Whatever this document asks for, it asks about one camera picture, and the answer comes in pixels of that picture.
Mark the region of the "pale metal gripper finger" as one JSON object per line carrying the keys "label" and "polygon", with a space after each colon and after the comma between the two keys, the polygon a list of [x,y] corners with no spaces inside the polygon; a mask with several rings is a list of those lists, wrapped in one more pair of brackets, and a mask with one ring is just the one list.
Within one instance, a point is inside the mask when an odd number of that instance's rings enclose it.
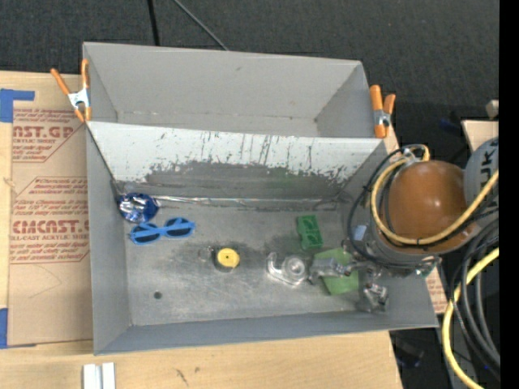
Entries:
{"label": "pale metal gripper finger", "polygon": [[385,312],[387,305],[388,289],[366,276],[361,276],[356,303],[357,310],[368,313]]}
{"label": "pale metal gripper finger", "polygon": [[319,278],[339,278],[342,276],[350,276],[353,272],[351,264],[340,264],[336,259],[313,259],[310,268],[308,280],[315,284]]}

